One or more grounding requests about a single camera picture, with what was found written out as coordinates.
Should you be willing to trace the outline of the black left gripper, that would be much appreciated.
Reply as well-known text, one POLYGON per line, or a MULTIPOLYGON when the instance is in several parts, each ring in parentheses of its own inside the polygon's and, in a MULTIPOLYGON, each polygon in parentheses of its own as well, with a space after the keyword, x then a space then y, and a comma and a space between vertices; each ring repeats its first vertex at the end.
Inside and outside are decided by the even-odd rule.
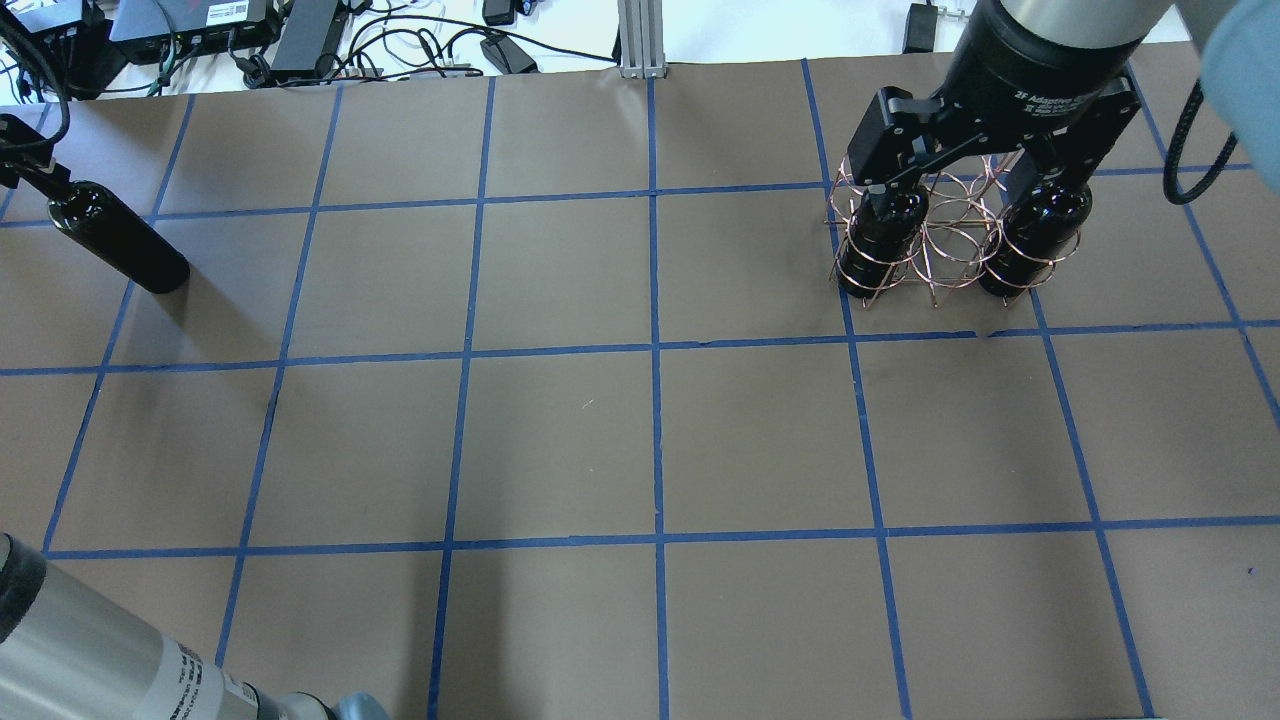
POLYGON ((1 184, 15 190, 23 170, 50 172, 52 143, 13 114, 1 114, 1 184))

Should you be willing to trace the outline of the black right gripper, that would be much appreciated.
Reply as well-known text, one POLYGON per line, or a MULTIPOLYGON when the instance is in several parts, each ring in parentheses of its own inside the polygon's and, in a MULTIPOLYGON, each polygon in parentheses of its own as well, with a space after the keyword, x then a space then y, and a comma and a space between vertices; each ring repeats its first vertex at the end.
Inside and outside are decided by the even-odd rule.
POLYGON ((1140 1, 978 1, 940 88, 879 88, 846 149, 851 186, 900 195, 979 155, 1021 156, 1010 200, 1087 181, 1137 110, 1140 1))

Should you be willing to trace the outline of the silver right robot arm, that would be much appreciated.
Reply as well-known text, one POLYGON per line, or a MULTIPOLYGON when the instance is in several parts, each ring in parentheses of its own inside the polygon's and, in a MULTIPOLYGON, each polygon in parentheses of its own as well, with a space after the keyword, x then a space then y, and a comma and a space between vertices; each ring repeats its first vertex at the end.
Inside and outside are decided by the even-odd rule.
MULTIPOLYGON (((1021 150, 1039 183, 1075 190, 1103 155, 1087 129, 1167 1, 979 1, 943 83, 918 99, 884 87, 845 154, 854 184, 913 187, 961 158, 1021 150)), ((1179 1, 1199 91, 1254 170, 1277 188, 1275 1, 1179 1)))

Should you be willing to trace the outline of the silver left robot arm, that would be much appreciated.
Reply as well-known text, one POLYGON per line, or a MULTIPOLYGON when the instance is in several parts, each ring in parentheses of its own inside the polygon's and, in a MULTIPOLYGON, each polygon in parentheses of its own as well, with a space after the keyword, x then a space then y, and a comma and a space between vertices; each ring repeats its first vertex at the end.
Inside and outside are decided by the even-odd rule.
MULTIPOLYGON (((3 183, 47 199, 52 224, 151 293, 189 279, 189 264, 106 187, 74 181, 51 138, 3 117, 3 183)), ((1 696, 5 719, 384 719, 369 693, 329 705, 273 696, 3 536, 1 696)))

